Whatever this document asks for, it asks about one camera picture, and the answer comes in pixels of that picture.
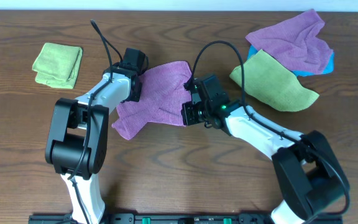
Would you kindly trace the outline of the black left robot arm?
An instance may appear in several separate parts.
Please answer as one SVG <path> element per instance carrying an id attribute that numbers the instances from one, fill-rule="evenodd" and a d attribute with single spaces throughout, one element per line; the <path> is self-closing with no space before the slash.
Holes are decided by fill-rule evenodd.
<path id="1" fill-rule="evenodd" d="M 140 100 L 140 76 L 149 64 L 140 50 L 128 48 L 90 91 L 60 98 L 53 109 L 45 160 L 65 182 L 73 211 L 58 223 L 100 223 L 106 205 L 98 173 L 107 151 L 109 115 L 126 101 Z"/>

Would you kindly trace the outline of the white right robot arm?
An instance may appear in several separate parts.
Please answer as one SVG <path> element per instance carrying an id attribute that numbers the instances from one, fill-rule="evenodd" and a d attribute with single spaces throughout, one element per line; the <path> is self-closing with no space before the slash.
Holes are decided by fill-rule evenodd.
<path id="1" fill-rule="evenodd" d="M 215 75 L 191 78 L 185 89 L 191 100 L 182 105 L 184 125 L 220 129 L 272 161 L 283 202 L 271 212 L 271 223 L 341 223 L 350 204 L 349 181 L 323 134 L 286 129 L 231 101 Z"/>

